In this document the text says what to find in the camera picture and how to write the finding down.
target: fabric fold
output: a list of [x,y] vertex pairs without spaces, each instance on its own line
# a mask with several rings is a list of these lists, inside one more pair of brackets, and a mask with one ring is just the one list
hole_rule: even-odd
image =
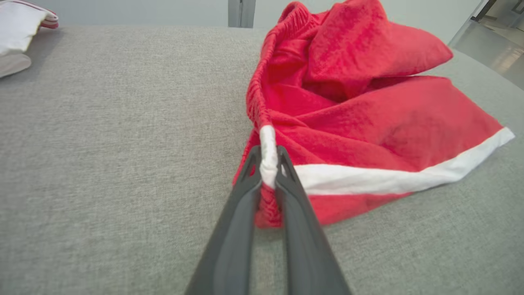
[[245,155],[263,147],[258,226],[280,226],[276,145],[322,224],[455,182],[514,135],[442,77],[435,36],[387,20],[377,0],[311,14],[293,2],[266,36],[246,95]]

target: white trim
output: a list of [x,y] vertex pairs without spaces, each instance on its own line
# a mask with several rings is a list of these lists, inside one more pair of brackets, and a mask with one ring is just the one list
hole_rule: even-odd
[[275,139],[275,128],[266,125],[260,128],[260,147],[262,149],[262,162],[260,164],[260,175],[262,181],[271,188],[275,188],[277,177],[277,140]]
[[502,128],[457,157],[420,172],[328,164],[297,165],[294,168],[308,195],[403,194],[459,181],[496,148],[514,137],[508,128]]

